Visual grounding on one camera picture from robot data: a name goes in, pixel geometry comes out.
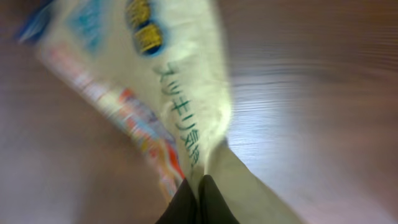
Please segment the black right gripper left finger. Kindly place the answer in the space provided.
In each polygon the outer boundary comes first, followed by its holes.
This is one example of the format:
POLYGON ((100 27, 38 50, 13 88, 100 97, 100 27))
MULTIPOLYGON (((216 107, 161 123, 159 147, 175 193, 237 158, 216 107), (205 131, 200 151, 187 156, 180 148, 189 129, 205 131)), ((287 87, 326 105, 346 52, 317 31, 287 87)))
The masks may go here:
POLYGON ((155 224, 196 223, 197 201, 187 179, 184 179, 169 206, 155 224))

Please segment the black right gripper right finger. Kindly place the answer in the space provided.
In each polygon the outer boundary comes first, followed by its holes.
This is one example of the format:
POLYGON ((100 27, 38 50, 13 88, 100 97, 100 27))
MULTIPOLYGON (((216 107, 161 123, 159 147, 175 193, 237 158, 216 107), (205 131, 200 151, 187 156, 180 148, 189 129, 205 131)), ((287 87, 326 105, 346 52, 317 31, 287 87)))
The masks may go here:
POLYGON ((198 193, 202 224, 239 224, 212 176, 203 176, 198 193))

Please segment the cream chips bag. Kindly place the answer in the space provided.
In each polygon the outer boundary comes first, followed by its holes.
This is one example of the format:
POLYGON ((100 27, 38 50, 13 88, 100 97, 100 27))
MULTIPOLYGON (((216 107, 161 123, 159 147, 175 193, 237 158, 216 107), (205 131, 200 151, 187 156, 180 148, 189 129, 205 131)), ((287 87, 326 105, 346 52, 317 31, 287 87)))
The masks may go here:
POLYGON ((39 59, 118 125, 168 204, 212 176, 239 223, 300 223, 229 148, 232 101, 214 1, 56 0, 19 32, 39 59))

